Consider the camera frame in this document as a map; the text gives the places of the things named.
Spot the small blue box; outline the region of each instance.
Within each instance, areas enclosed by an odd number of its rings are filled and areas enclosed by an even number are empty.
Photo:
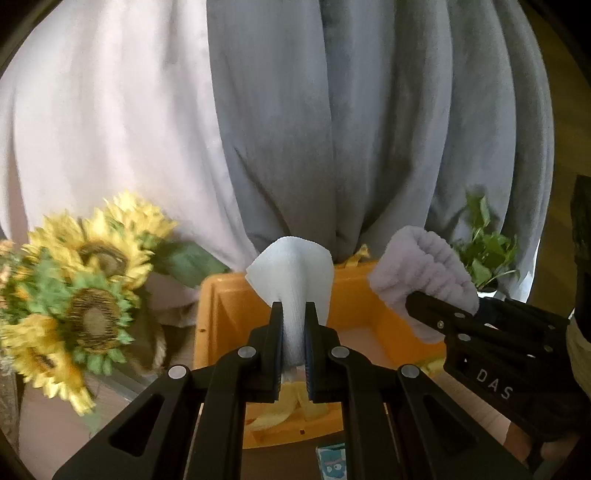
[[[347,480],[347,461],[345,455],[345,444],[318,447],[316,449],[318,466],[322,473],[323,480]]]

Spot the wooden floor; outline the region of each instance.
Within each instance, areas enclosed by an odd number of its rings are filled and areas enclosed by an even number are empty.
[[[556,137],[554,181],[529,303],[567,316],[576,287],[570,198],[576,175],[591,176],[591,87],[552,28],[533,9],[526,13],[548,72]]]

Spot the metal pin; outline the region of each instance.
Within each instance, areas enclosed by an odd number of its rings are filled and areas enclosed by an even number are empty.
[[[330,351],[330,353],[332,353],[332,356],[335,358],[347,358],[350,352],[345,346],[336,346]]]
[[[182,365],[175,365],[174,367],[168,370],[168,376],[170,378],[174,378],[178,380],[179,378],[183,378],[187,374],[187,369]]]
[[[250,345],[241,346],[238,349],[238,356],[240,358],[252,358],[256,355],[256,348]]]
[[[400,373],[407,378],[417,378],[421,371],[415,365],[404,365],[400,369]]]

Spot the white cloth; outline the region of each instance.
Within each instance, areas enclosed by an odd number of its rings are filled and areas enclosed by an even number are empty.
[[[440,342],[443,335],[408,314],[405,302],[413,291],[425,292],[470,314],[478,310],[476,287],[460,258],[443,238],[420,227],[405,226],[394,234],[368,280],[380,299],[425,343]]]
[[[318,323],[326,325],[335,276],[330,252],[314,242],[285,236],[246,269],[246,280],[267,305],[283,305],[283,365],[289,380],[304,364],[306,302],[316,304]]]
[[[179,221],[182,238],[244,270],[256,250],[228,175],[209,64],[205,0],[63,0],[0,79],[5,234],[22,242],[43,215],[89,216],[130,190]],[[170,278],[150,285],[156,309],[197,296]]]

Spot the light gray fabric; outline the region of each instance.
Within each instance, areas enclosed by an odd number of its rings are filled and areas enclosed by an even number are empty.
[[[405,225],[424,226],[447,138],[452,38],[441,0],[397,2],[390,137],[374,171],[373,202],[361,237],[375,258]]]
[[[246,233],[335,254],[336,180],[317,0],[207,2],[213,91]]]
[[[336,256],[355,250],[391,136],[395,2],[321,2],[336,175]]]
[[[554,123],[550,87],[533,30],[517,0],[494,0],[515,85],[517,144],[511,197],[502,232],[517,235],[520,278],[531,271],[550,200]],[[504,277],[512,291],[516,277]]]
[[[221,137],[259,250],[295,235],[336,261],[361,243],[376,258],[404,225],[451,241],[466,233],[475,192],[531,263],[553,140],[545,72],[516,0],[207,7]]]
[[[425,228],[469,234],[466,192],[486,194],[503,225],[515,158],[515,95],[505,37],[491,0],[448,0],[453,87],[447,140]]]

